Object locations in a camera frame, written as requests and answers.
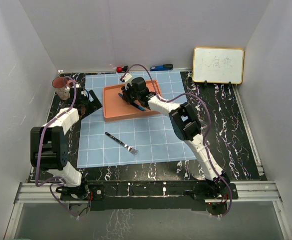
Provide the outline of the blue patterned knife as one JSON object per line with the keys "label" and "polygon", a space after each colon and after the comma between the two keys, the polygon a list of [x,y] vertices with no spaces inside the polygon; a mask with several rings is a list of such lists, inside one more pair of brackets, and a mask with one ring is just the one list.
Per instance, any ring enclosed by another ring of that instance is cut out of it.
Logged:
{"label": "blue patterned knife", "polygon": [[[123,99],[123,94],[119,93],[118,95]],[[133,107],[135,107],[135,108],[137,108],[137,109],[139,109],[139,110],[141,110],[143,112],[146,111],[143,107],[139,106],[138,104],[136,104],[134,102],[133,103],[130,103],[130,105],[132,105]]]}

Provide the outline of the orange plastic tray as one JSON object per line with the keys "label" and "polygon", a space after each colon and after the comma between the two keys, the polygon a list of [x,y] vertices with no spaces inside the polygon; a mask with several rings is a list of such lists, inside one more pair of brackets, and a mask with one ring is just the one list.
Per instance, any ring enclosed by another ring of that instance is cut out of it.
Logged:
{"label": "orange plastic tray", "polygon": [[118,94],[122,93],[124,84],[116,84],[103,88],[103,114],[106,122],[129,120],[158,115],[159,112],[148,110],[141,111],[124,101]]}

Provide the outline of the blue checked tablecloth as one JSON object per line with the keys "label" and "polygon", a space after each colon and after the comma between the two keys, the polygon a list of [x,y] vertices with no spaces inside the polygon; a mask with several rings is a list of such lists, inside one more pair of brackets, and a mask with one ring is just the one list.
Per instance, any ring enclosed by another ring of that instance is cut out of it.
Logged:
{"label": "blue checked tablecloth", "polygon": [[[115,136],[138,150],[130,153],[108,137]],[[107,167],[194,159],[190,148],[174,134],[168,117],[150,117],[105,122],[99,109],[81,122],[77,167]]]}

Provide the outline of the silver metal fork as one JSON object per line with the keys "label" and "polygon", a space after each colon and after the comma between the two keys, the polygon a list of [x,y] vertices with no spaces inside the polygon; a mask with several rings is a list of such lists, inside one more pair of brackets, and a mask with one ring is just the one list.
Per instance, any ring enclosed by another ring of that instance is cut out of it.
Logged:
{"label": "silver metal fork", "polygon": [[110,137],[112,140],[114,140],[115,142],[117,142],[118,144],[120,144],[122,147],[126,148],[130,153],[136,155],[138,154],[138,150],[134,149],[132,146],[129,146],[125,143],[123,143],[121,140],[119,140],[118,138],[116,138],[115,136],[111,135],[108,132],[105,132],[105,134]]}

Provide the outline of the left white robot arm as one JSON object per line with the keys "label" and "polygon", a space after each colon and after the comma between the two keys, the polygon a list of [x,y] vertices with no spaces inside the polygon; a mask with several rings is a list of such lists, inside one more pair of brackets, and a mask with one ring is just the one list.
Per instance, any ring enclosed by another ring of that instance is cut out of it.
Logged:
{"label": "left white robot arm", "polygon": [[99,110],[102,104],[93,90],[79,85],[72,87],[70,98],[55,117],[43,126],[30,131],[30,162],[36,168],[35,181],[39,171],[48,172],[60,182],[57,192],[79,200],[89,194],[85,177],[70,163],[67,132],[78,121]]}

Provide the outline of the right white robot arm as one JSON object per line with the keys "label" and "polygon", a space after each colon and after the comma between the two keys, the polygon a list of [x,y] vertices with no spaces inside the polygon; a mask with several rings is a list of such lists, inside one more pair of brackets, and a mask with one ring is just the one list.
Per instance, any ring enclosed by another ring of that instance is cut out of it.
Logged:
{"label": "right white robot arm", "polygon": [[210,152],[206,135],[202,134],[201,123],[191,105],[175,103],[150,91],[142,77],[125,74],[121,77],[123,99],[128,103],[138,101],[143,108],[159,112],[169,117],[175,135],[190,148],[204,171],[209,194],[218,199],[230,190],[230,180]]}

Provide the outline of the pink floral mug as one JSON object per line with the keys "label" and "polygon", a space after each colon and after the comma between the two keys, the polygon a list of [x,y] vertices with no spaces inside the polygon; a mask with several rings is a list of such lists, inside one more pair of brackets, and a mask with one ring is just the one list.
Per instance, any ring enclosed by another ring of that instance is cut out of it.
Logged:
{"label": "pink floral mug", "polygon": [[74,95],[73,90],[70,90],[69,92],[64,91],[64,87],[66,85],[71,86],[71,89],[73,89],[74,87],[79,87],[79,84],[69,76],[60,76],[52,81],[52,86],[55,89],[56,94],[63,101],[72,98]]}

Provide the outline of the red capped marker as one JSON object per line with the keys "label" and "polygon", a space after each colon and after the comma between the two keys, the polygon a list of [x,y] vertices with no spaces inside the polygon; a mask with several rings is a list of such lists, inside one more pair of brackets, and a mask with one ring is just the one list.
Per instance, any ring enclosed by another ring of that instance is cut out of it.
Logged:
{"label": "red capped marker", "polygon": [[118,66],[117,68],[116,68],[116,72],[117,73],[125,73],[125,72],[127,72],[127,70],[129,69],[129,66],[123,66],[123,67],[121,67],[121,66]]}

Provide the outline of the blue marker pen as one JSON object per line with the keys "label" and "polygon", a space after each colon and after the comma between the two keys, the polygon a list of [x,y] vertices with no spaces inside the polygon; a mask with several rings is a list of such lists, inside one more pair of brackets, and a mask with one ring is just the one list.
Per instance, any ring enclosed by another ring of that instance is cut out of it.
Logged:
{"label": "blue marker pen", "polygon": [[157,65],[150,67],[151,72],[158,72],[158,71],[170,71],[174,68],[174,66],[171,63],[163,64],[163,65]]}

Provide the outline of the small framed whiteboard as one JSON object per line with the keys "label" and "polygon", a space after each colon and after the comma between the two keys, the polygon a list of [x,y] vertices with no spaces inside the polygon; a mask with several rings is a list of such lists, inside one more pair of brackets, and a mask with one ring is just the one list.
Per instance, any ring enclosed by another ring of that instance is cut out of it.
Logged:
{"label": "small framed whiteboard", "polygon": [[241,48],[194,48],[192,80],[196,83],[239,85],[243,81],[244,50]]}

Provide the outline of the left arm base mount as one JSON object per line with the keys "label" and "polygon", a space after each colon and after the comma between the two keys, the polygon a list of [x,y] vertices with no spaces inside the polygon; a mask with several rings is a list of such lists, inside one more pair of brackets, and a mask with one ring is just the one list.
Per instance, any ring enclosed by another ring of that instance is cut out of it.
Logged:
{"label": "left arm base mount", "polygon": [[92,200],[94,197],[104,196],[104,186],[100,184],[91,184],[87,180],[82,180],[79,186],[58,186],[56,192],[62,197],[68,196],[77,200]]}

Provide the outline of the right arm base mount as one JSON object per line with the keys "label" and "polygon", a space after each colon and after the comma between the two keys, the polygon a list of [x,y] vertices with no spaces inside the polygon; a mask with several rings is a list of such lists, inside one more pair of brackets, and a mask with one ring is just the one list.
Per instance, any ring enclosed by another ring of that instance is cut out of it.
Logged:
{"label": "right arm base mount", "polygon": [[230,199],[230,191],[226,187],[222,193],[216,194],[213,190],[208,186],[207,183],[200,182],[197,185],[194,185],[191,190],[183,191],[183,195],[191,196],[195,200],[211,200],[218,199],[219,196],[223,196],[227,194],[228,199]]}

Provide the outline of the aluminium frame rail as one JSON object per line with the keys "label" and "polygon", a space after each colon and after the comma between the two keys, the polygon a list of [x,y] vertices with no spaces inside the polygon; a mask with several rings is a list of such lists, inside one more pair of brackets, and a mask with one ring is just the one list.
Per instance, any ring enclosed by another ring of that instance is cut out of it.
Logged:
{"label": "aluminium frame rail", "polygon": [[[152,182],[95,182],[95,185],[103,185],[104,196],[94,197],[93,200],[104,200],[112,198],[168,198],[168,197],[190,197],[183,195],[183,191],[191,190],[199,181],[177,182],[177,181],[152,181]],[[276,184],[273,181],[237,181],[232,183],[232,199],[234,202],[278,202],[281,196]],[[32,183],[22,183],[18,187],[15,204],[19,203],[54,203],[55,198],[63,202],[82,203],[87,200],[73,199],[68,196],[62,197],[57,193],[56,186],[45,184],[36,187]],[[219,196],[218,199],[204,199],[208,203],[225,201],[230,202],[228,195]]]}

